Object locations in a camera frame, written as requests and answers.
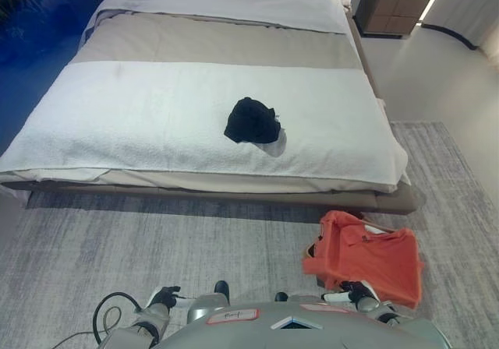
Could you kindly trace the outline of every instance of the orange shirt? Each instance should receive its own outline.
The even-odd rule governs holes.
[[[314,257],[303,260],[303,272],[315,273],[327,289],[343,280],[367,280],[382,300],[415,308],[421,300],[418,245],[408,228],[373,234],[345,212],[330,211],[321,220]]]

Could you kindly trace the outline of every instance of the white label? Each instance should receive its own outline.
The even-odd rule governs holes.
[[[335,308],[334,306],[323,304],[301,304],[300,306],[312,312],[349,312],[343,308]]]
[[[242,322],[244,320],[255,320],[258,318],[260,312],[257,308],[247,308],[244,310],[233,310],[231,312],[220,312],[211,316],[207,324],[219,324],[229,322]]]

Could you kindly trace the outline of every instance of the bed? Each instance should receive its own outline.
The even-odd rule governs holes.
[[[0,157],[8,189],[410,213],[407,154],[342,0],[104,0]],[[237,100],[272,144],[223,135]]]

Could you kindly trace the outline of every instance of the white floor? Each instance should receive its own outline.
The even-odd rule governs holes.
[[[389,118],[442,121],[499,207],[497,70],[479,51],[419,27],[410,38],[364,38],[363,46]],[[15,200],[0,193],[0,248],[10,239],[20,211]]]

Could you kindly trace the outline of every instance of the carpet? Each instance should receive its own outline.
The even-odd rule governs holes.
[[[413,316],[431,319],[455,347],[499,342],[497,210],[441,123],[396,122],[408,174],[422,207],[406,217],[369,215],[412,228],[419,242],[423,300]],[[303,249],[319,231],[313,207],[34,193],[2,250],[0,347],[49,348],[89,330],[95,305],[124,291],[145,304],[158,285],[185,296],[227,280],[232,304],[268,301],[278,291],[320,295],[302,275]],[[131,323],[132,307],[123,324]],[[173,312],[168,334],[185,322]],[[96,348],[92,336],[61,348]]]

